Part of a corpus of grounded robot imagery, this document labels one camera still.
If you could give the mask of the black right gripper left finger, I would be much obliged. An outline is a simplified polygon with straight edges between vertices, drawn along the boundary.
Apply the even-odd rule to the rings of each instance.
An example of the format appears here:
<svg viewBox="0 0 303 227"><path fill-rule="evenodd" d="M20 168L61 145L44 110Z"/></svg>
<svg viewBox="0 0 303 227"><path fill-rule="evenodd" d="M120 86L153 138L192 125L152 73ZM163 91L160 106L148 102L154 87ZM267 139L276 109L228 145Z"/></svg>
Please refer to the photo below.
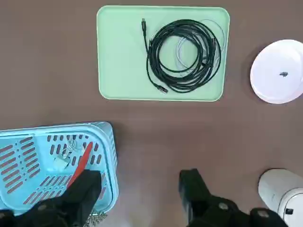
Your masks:
<svg viewBox="0 0 303 227"><path fill-rule="evenodd" d="M101 173L84 170L59 197L36 203L16 216L11 210L0 211L2 227L82 227L101 193Z"/></svg>

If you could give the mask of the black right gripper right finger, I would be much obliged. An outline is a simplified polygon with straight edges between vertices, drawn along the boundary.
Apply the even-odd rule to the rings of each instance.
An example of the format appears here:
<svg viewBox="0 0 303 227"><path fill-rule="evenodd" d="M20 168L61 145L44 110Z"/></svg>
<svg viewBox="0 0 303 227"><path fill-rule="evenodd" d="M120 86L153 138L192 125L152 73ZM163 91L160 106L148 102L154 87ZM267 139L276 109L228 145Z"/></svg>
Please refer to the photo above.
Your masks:
<svg viewBox="0 0 303 227"><path fill-rule="evenodd" d="M242 212L235 202L210 193L197 169L181 170L179 194L189 227L286 227L275 212L253 208Z"/></svg>

